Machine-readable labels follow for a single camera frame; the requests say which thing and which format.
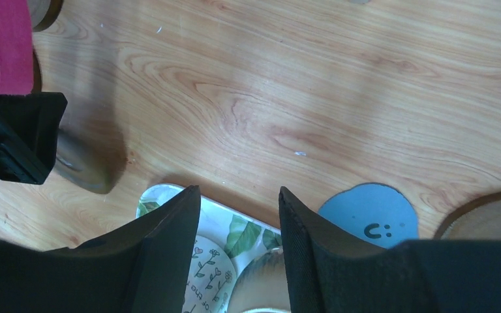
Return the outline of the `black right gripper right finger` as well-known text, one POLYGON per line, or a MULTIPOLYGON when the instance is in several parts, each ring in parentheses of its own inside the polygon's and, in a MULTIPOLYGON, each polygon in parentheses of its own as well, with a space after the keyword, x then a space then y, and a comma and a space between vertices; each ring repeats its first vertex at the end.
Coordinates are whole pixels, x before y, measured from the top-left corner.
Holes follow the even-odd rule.
POLYGON ((279 218, 292 312, 501 312, 501 240, 406 240, 384 249, 286 187, 279 218))

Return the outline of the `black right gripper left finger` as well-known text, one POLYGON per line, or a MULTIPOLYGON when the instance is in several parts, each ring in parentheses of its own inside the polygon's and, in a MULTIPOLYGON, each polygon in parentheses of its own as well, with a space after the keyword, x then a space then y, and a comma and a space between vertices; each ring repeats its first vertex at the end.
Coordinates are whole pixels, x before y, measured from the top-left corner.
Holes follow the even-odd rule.
POLYGON ((0 240, 0 312, 180 312, 200 217, 189 186, 76 248, 0 240))

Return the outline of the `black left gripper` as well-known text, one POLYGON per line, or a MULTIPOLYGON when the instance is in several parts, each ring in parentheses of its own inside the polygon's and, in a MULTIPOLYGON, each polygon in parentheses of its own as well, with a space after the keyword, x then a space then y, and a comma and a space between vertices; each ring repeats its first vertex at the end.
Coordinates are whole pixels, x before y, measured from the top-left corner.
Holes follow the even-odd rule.
POLYGON ((0 95, 0 181, 41 185, 55 165, 62 93, 0 95))

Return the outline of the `blue coaster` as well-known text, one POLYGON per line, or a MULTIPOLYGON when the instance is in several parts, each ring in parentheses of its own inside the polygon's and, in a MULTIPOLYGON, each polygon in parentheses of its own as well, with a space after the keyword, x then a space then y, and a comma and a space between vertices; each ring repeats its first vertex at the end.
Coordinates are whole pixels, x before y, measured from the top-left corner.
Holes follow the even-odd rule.
POLYGON ((364 183, 328 199, 318 214, 351 235, 382 248, 419 239, 418 216, 397 189, 364 183))

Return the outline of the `plain dark brown coaster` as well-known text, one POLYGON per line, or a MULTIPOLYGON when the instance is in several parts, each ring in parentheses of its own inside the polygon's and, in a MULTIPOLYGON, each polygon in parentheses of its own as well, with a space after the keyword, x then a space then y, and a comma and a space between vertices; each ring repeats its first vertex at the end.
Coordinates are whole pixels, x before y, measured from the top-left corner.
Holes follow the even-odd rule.
POLYGON ((82 189, 109 194, 125 169, 125 157, 122 141, 87 141, 60 128, 54 170, 82 189))

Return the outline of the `floral white serving tray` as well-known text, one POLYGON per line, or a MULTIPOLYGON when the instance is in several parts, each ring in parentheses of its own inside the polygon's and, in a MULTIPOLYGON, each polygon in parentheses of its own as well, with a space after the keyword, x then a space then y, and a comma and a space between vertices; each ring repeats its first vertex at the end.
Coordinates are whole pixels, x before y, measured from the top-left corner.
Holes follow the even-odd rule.
POLYGON ((277 228, 202 196, 182 311, 227 312, 239 275, 280 245, 277 228))

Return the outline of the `dark wooden coaster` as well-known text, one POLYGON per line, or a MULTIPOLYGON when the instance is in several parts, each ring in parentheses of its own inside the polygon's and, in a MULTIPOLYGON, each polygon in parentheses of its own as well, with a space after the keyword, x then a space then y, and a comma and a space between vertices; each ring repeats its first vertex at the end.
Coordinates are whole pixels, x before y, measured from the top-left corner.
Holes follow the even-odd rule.
POLYGON ((501 192, 482 196, 451 212, 434 238, 501 241, 501 192))

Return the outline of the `ringed brown coaster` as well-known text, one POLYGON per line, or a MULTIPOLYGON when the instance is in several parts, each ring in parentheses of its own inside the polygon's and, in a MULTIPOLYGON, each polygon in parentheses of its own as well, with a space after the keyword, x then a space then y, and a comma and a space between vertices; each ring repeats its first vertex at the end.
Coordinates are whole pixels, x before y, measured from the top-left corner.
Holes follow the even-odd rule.
POLYGON ((63 6, 63 0, 27 0, 27 5, 32 31, 41 32, 56 21, 63 6))

